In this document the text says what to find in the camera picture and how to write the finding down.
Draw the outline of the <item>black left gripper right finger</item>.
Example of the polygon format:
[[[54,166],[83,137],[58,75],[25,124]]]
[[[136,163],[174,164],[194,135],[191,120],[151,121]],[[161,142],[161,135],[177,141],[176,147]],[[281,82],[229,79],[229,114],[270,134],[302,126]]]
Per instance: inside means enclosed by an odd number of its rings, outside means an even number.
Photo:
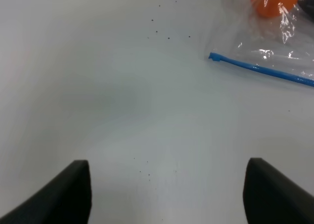
[[[242,197],[249,224],[314,222],[314,196],[262,158],[249,160]]]

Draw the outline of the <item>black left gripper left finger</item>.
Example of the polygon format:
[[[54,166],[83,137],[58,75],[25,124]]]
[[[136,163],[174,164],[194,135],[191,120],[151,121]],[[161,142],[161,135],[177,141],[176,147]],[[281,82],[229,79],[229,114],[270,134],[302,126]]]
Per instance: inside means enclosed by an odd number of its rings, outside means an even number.
[[[75,160],[28,200],[0,218],[2,224],[86,224],[92,208],[89,162]]]

